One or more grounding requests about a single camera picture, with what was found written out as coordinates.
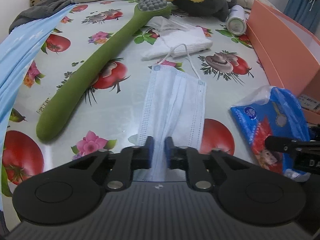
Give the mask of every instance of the blue plastic bag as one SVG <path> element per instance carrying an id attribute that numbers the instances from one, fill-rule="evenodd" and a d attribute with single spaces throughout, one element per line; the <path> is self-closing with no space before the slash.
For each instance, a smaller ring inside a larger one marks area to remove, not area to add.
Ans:
<path id="1" fill-rule="evenodd" d="M 309 173 L 292 168 L 293 161 L 288 154 L 270 152 L 264 145 L 269 135 L 310 140 L 301 105 L 289 90 L 261 87 L 231 107 L 231 112 L 260 166 L 295 181 L 309 178 Z"/>

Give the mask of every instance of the blue curtain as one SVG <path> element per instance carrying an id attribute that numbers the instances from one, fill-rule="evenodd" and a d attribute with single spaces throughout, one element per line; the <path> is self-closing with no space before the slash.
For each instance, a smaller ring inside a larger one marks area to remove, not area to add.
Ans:
<path id="1" fill-rule="evenodd" d="M 320 21 L 320 0 L 315 1 L 310 12 L 311 5 L 309 0 L 289 0 L 284 14 L 315 33 Z"/>

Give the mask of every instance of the gray gripper base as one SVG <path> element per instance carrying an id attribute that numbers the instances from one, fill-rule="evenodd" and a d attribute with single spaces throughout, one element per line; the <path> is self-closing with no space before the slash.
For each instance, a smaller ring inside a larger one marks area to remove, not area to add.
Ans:
<path id="1" fill-rule="evenodd" d="M 292 222 L 244 224 L 223 212 L 209 193 L 185 182 L 133 182 L 108 193 L 87 217 L 62 226 L 18 225 L 7 240 L 311 240 Z"/>

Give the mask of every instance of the can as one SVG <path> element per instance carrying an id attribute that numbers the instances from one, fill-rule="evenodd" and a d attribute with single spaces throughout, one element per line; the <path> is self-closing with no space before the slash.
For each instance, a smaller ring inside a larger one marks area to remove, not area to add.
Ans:
<path id="1" fill-rule="evenodd" d="M 226 23 L 227 29 L 233 35 L 241 36 L 247 30 L 244 9 L 240 5 L 235 5 L 230 10 L 230 15 Z"/>

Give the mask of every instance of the blue disposable face mask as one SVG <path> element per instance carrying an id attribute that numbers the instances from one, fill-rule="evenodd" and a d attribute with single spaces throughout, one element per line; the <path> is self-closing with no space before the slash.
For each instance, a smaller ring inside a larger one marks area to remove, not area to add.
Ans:
<path id="1" fill-rule="evenodd" d="M 188 59 L 197 78 L 172 66 L 161 65 L 176 47 L 158 65 L 153 65 L 151 70 L 137 145 L 144 145 L 147 136 L 152 136 L 155 142 L 154 154 L 151 168 L 136 171 L 135 180 L 185 180 L 184 171 L 167 169 L 164 139 L 168 136 L 172 136 L 177 146 L 200 149 L 206 83 L 201 81 L 188 51 Z"/>

